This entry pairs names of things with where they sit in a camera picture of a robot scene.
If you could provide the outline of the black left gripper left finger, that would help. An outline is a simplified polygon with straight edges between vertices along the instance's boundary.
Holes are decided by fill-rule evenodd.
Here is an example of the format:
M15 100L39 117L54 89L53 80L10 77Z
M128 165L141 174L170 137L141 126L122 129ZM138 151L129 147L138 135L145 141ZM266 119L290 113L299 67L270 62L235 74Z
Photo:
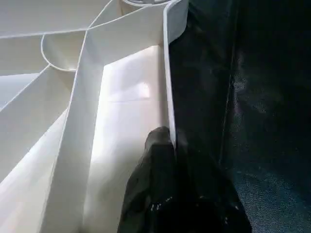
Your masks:
M177 232L176 164L167 127L147 136L141 160L126 185L118 232Z

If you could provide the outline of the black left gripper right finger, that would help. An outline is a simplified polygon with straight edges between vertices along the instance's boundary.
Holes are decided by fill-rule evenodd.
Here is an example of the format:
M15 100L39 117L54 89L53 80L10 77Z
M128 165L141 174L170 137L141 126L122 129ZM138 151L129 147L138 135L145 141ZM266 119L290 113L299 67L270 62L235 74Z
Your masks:
M234 185L211 156L179 139L176 161L185 232L252 232Z

